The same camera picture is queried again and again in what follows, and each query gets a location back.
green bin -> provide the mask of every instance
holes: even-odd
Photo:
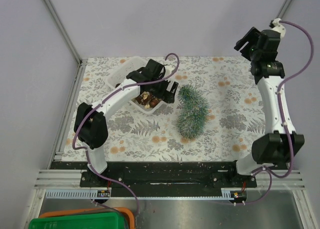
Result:
[[[124,218],[116,212],[35,218],[29,229],[124,229]]]

white basket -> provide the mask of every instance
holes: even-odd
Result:
[[[122,65],[120,65],[114,73],[112,73],[106,80],[106,84],[112,88],[115,89],[117,84],[121,84],[125,79],[126,76],[132,72],[136,71],[141,67],[145,67],[147,65],[147,61],[140,56],[134,56],[130,58],[129,60],[125,61]],[[154,108],[145,108],[144,105],[139,105],[137,102],[129,101],[130,104],[132,104],[135,108],[137,108],[139,111],[151,115],[154,113],[159,107],[161,107],[164,102],[160,101],[158,105],[156,105]]]

floral tablecloth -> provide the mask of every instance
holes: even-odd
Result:
[[[163,57],[152,57],[163,62]],[[110,73],[127,57],[88,59],[77,107],[101,100],[111,89]],[[176,64],[174,57],[169,63]],[[241,56],[181,56],[174,75],[180,85],[192,84],[203,92],[210,109],[206,130],[195,140],[178,133],[175,122],[181,105],[164,104],[146,115],[127,103],[107,122],[109,137],[104,147],[107,161],[233,161],[246,156],[254,140],[264,134],[263,103]],[[63,161],[85,161],[84,150],[73,150],[76,112],[67,135]]]

white wall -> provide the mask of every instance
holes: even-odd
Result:
[[[52,0],[80,56],[239,55],[285,0]]]
[[[305,73],[286,84],[289,112],[298,133],[305,136],[305,145],[295,157],[306,181],[306,188],[316,218],[320,218],[320,4],[319,0],[295,0],[284,20],[309,31],[315,47],[313,62]],[[287,33],[280,45],[278,60],[286,75],[301,69],[310,55],[308,39],[297,29],[286,26]]]
[[[41,0],[0,0],[0,224],[48,165],[77,66]]]

orange plastic container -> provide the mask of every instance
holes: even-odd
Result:
[[[61,217],[61,216],[68,216],[71,214],[76,214],[76,213],[83,213],[83,212],[88,212],[88,211],[94,211],[94,210],[99,210],[103,209],[103,207],[99,208],[87,208],[87,209],[77,209],[77,210],[59,210],[59,211],[52,211],[52,212],[46,212],[43,213],[39,216],[39,218],[52,218],[52,217]],[[125,208],[125,207],[116,207],[114,208],[117,211],[121,212],[128,222],[129,228],[130,229],[136,229],[135,227],[135,217],[133,213]]]

